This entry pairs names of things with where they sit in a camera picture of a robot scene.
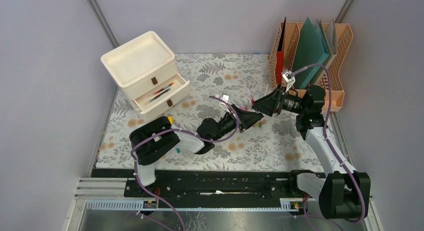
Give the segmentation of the pink clear pen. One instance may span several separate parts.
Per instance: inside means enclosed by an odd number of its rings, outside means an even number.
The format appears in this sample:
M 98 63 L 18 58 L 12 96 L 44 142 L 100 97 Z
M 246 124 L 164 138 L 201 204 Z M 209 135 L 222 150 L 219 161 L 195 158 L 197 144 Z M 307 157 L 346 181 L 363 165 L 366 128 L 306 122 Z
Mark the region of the pink clear pen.
M 248 91 L 248 94 L 249 94 L 249 97 L 250 97 L 251 105 L 253 106 L 255 104 L 254 96 L 252 95 L 249 88 L 247 89 L 247 91 Z

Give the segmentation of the red file folder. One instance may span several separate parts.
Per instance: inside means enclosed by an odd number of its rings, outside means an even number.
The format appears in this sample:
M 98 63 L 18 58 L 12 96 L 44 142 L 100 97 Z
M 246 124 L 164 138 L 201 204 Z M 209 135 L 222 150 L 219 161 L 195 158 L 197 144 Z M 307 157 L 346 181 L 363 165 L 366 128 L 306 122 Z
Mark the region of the red file folder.
M 275 65 L 275 81 L 277 85 L 282 84 L 282 72 L 284 70 L 284 39 L 286 29 L 286 17 L 281 24 L 281 34 L 276 52 L 276 65 Z

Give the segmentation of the teal file folder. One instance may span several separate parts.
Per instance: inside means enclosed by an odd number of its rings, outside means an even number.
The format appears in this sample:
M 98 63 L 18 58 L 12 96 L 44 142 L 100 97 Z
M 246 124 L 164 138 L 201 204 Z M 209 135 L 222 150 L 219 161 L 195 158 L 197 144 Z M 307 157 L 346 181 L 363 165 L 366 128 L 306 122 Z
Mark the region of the teal file folder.
M 293 71 L 297 71 L 311 64 L 322 65 L 322 62 L 325 59 L 321 41 L 313 24 L 314 23 L 307 18 L 300 30 L 299 40 L 292 65 Z M 320 67 L 314 66 L 295 75 L 295 83 L 293 87 L 295 89 L 304 90 L 319 70 Z

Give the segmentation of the orange clear pen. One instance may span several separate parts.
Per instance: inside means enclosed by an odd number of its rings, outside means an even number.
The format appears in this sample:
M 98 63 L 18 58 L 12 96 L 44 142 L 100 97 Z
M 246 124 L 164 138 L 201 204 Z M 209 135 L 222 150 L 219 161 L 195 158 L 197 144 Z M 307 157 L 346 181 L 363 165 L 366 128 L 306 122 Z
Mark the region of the orange clear pen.
M 163 91 L 167 90 L 168 88 L 170 88 L 173 84 L 174 84 L 174 82 L 169 83 L 168 85 L 164 86 L 163 88 L 159 89 L 158 91 L 156 91 L 156 92 L 154 92 L 154 93 L 150 94 L 150 95 L 148 96 L 148 98 L 152 98 L 152 97 L 154 97 L 154 96 L 156 96 L 156 95 L 160 94 L 161 92 L 163 92 Z

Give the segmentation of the beige file folder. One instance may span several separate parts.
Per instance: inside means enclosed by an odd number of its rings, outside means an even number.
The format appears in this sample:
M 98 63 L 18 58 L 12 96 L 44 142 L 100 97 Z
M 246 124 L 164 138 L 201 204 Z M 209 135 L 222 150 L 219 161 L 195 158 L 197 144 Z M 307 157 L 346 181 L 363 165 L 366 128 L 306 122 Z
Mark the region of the beige file folder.
M 328 70 L 336 56 L 338 55 L 338 44 L 337 44 L 337 31 L 334 20 L 331 21 L 326 27 L 322 20 L 316 19 L 313 27 L 317 33 L 321 46 L 324 52 L 325 59 L 321 62 Z

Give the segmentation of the green clear pen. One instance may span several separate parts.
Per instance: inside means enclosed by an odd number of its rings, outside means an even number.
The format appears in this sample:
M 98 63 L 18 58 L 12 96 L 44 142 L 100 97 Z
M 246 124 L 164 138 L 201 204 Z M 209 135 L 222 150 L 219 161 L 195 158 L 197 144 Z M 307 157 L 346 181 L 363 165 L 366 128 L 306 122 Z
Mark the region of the green clear pen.
M 148 104 L 150 104 L 150 103 L 152 103 L 153 101 L 155 101 L 155 100 L 157 100 L 158 98 L 160 98 L 161 96 L 163 96 L 164 94 L 166 94 L 167 92 L 169 92 L 171 89 L 170 88 L 168 88 L 168 89 L 166 89 L 166 90 L 164 90 L 164 91 L 162 91 L 162 92 L 160 92 L 159 94 L 157 94 L 156 96 L 154 96 L 154 97 L 152 97 L 152 98 L 150 98 L 146 103 L 145 103 L 145 105 L 148 105 Z

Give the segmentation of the cream drawer unit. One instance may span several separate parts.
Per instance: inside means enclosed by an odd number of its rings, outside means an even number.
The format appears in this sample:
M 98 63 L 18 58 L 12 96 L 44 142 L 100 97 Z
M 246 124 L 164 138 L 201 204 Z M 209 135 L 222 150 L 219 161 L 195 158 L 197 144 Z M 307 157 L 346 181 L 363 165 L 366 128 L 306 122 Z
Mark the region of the cream drawer unit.
M 102 64 L 133 109 L 150 122 L 187 97 L 189 80 L 184 79 L 174 52 L 154 31 L 148 31 L 103 54 Z M 170 91 L 145 105 L 149 95 L 174 82 Z

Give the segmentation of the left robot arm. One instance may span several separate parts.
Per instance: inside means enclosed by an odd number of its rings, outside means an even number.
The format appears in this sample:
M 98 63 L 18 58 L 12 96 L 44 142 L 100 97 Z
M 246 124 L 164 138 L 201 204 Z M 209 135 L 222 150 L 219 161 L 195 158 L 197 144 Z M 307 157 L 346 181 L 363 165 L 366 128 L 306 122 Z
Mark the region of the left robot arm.
M 219 121 L 206 118 L 195 132 L 171 124 L 165 116 L 137 128 L 129 135 L 136 190 L 144 197 L 154 193 L 155 163 L 172 149 L 205 154 L 216 143 L 229 140 L 237 131 L 249 129 L 263 117 L 259 112 L 245 111 L 232 105 Z

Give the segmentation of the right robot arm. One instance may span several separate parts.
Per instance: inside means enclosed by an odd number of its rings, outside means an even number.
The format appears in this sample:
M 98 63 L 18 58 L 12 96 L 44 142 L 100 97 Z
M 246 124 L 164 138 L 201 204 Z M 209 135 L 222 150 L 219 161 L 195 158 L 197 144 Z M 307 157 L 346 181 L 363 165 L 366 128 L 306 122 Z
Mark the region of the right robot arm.
M 296 130 L 315 152 L 326 175 L 320 179 L 310 171 L 299 171 L 287 182 L 287 192 L 293 197 L 303 193 L 319 203 L 326 219 L 360 222 L 368 214 L 371 179 L 358 172 L 343 156 L 330 135 L 328 118 L 322 115 L 326 91 L 310 86 L 303 97 L 290 94 L 280 85 L 270 94 L 253 102 L 252 109 L 267 116 L 281 111 L 295 113 Z

